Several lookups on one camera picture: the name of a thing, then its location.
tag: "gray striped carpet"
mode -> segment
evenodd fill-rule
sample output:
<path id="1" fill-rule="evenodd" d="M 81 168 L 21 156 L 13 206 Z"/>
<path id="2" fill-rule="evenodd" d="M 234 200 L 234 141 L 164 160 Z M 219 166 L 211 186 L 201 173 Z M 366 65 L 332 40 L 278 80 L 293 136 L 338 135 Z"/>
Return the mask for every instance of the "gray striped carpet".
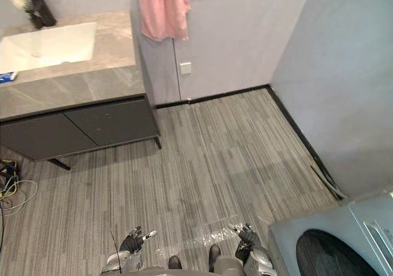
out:
<path id="1" fill-rule="evenodd" d="M 162 150 L 145 141 L 62 158 L 70 172 L 3 149 L 39 192 L 5 220 L 1 275 L 98 275 L 114 251 L 109 232 L 119 244 L 138 224 L 158 230 L 144 266 L 178 254 L 207 270 L 212 243 L 235 252 L 228 222 L 250 222 L 267 245 L 269 223 L 337 204 L 264 89 L 160 109 L 157 120 Z"/>

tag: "baseboard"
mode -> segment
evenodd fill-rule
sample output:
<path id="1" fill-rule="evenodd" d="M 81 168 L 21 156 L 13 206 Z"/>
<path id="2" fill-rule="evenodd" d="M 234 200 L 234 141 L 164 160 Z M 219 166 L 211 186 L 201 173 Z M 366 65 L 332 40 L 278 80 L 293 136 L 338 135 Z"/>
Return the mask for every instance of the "baseboard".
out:
<path id="1" fill-rule="evenodd" d="M 306 136 L 303 134 L 302 130 L 300 130 L 300 128 L 298 127 L 298 125 L 296 124 L 296 122 L 292 118 L 292 116 L 289 114 L 287 108 L 284 106 L 284 104 L 282 103 L 280 98 L 277 96 L 277 94 L 274 92 L 274 90 L 271 88 L 270 85 L 266 89 L 268 90 L 270 96 L 272 97 L 274 102 L 277 104 L 278 108 L 280 109 L 280 111 L 282 112 L 282 114 L 284 115 L 284 117 L 286 118 L 288 123 L 290 124 L 290 126 L 293 128 L 293 130 L 298 135 L 298 137 L 300 138 L 302 143 L 305 145 L 307 151 L 313 157 L 316 165 L 319 167 L 322 174 L 325 176 L 325 178 L 329 181 L 330 184 L 337 187 L 336 183 L 334 182 L 332 176 L 330 175 L 330 173 L 326 169 L 326 167 L 325 167 L 324 163 L 322 162 L 321 158 L 319 157 L 318 153 L 314 150 L 312 145 L 309 143 Z"/>
<path id="2" fill-rule="evenodd" d="M 269 87 L 269 85 L 264 84 L 264 85 L 258 85 L 256 87 L 249 87 L 247 89 L 235 90 L 235 91 L 227 92 L 227 93 L 219 93 L 217 95 L 211 95 L 211 96 L 207 96 L 207 97 L 201 97 L 201 98 L 184 100 L 184 101 L 176 101 L 176 102 L 170 102 L 170 103 L 165 103 L 165 104 L 158 104 L 158 105 L 156 105 L 156 109 L 168 108 L 168 107 L 179 106 L 179 105 L 184 105 L 184 104 L 195 104 L 195 103 L 200 103 L 200 102 L 209 101 L 209 100 L 213 100 L 213 99 L 237 95 L 238 93 L 246 93 L 246 92 L 250 92 L 252 90 L 265 89 L 267 87 Z"/>

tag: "shoe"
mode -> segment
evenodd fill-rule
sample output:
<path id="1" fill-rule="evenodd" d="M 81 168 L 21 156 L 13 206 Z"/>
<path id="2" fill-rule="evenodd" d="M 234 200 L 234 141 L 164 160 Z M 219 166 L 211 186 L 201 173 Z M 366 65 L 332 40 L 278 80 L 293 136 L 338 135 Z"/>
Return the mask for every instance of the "shoe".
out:
<path id="1" fill-rule="evenodd" d="M 214 264 L 217 258 L 221 255 L 221 249 L 217 244 L 212 245 L 209 250 L 209 272 L 214 272 Z"/>
<path id="2" fill-rule="evenodd" d="M 180 259 L 177 256 L 172 256 L 168 261 L 168 268 L 181 270 L 183 269 L 182 262 L 180 262 Z"/>

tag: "white sink basin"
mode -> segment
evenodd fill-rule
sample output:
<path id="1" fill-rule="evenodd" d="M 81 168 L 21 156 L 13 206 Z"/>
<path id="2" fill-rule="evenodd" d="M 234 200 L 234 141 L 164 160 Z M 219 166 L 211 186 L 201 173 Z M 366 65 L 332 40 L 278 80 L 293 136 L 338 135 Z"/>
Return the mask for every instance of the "white sink basin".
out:
<path id="1" fill-rule="evenodd" d="M 90 60 L 95 31 L 94 22 L 6 36 L 0 42 L 0 74 Z"/>

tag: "pink towel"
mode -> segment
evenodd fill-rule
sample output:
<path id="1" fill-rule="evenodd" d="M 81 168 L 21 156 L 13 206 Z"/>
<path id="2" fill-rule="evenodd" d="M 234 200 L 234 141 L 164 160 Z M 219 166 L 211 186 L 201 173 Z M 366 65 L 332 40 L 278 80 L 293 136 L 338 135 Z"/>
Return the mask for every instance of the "pink towel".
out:
<path id="1" fill-rule="evenodd" d="M 162 41 L 166 37 L 187 40 L 185 15 L 189 0 L 139 0 L 141 30 L 144 35 Z"/>

